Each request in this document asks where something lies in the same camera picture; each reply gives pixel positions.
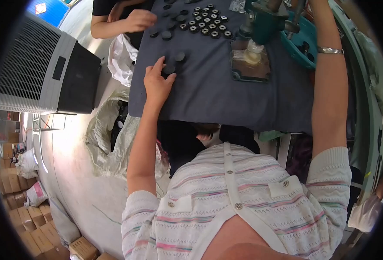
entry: white cardigan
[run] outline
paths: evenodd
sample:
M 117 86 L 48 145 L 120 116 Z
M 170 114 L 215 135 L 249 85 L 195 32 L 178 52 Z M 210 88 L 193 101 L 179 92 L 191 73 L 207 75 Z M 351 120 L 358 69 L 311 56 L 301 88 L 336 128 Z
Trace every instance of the white cardigan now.
M 177 170 L 160 201 L 144 190 L 128 197 L 124 257 L 199 260 L 223 223 L 239 214 L 272 249 L 329 259 L 343 236 L 350 182 L 345 147 L 318 154 L 304 185 L 271 156 L 213 146 Z

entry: blue plastic tray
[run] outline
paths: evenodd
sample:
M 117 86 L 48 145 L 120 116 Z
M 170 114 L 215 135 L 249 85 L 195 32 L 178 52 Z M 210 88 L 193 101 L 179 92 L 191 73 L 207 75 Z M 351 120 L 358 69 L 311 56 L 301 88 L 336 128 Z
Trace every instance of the blue plastic tray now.
M 288 11 L 288 14 L 289 20 L 292 20 L 294 12 Z M 288 31 L 281 31 L 281 42 L 291 57 L 294 58 L 300 65 L 306 67 L 309 70 L 315 70 L 315 62 L 317 60 L 316 27 L 303 16 L 300 17 L 299 27 L 299 33 L 293 34 L 291 40 L 287 39 L 286 33 L 288 33 Z M 313 55 L 314 62 L 310 61 L 306 55 L 302 54 L 301 51 L 298 50 L 296 45 L 302 45 L 302 42 L 307 42 L 310 45 L 308 52 Z

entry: air cooler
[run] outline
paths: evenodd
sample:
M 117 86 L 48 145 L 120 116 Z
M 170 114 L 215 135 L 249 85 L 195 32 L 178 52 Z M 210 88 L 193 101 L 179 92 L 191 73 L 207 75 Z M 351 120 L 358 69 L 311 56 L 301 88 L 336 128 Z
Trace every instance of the air cooler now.
M 100 58 L 27 12 L 0 70 L 0 110 L 90 114 Z

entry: cardigan pocket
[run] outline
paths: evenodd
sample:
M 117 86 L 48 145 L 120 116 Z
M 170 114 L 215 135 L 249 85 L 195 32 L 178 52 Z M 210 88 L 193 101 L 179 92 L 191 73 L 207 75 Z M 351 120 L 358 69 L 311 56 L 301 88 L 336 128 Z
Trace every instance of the cardigan pocket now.
M 302 186 L 296 175 L 292 175 L 281 182 L 273 182 L 268 184 L 270 189 L 271 198 L 285 196 L 296 190 L 302 192 Z
M 163 197 L 160 200 L 158 211 L 167 211 L 169 213 L 191 212 L 193 211 L 191 195 L 177 200 Z

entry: table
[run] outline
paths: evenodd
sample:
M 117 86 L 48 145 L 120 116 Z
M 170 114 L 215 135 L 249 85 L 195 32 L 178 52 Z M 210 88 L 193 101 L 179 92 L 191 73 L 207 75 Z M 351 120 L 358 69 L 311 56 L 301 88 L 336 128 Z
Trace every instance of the table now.
M 152 12 L 158 16 L 156 27 L 166 30 L 169 18 L 163 18 L 163 0 L 156 0 Z M 230 1 L 202 0 L 185 4 L 177 0 L 168 10 L 188 10 L 187 21 L 193 19 L 197 6 L 214 4 L 229 21 L 226 27 L 237 33 L 245 15 L 230 11 Z M 183 51 L 187 61 L 177 66 L 177 78 L 160 119 L 200 123 L 246 126 L 255 131 L 278 130 L 311 134 L 313 87 L 308 70 L 298 65 L 283 48 L 279 34 L 266 45 L 271 77 L 268 83 L 234 81 L 230 71 L 230 45 L 225 38 L 211 39 L 200 33 L 191 34 L 179 28 L 165 42 L 159 35 L 149 37 L 145 30 L 139 49 L 129 94 L 129 114 L 141 117 L 146 100 L 143 84 L 145 68 L 166 56 L 167 64 L 175 64 L 174 56 Z

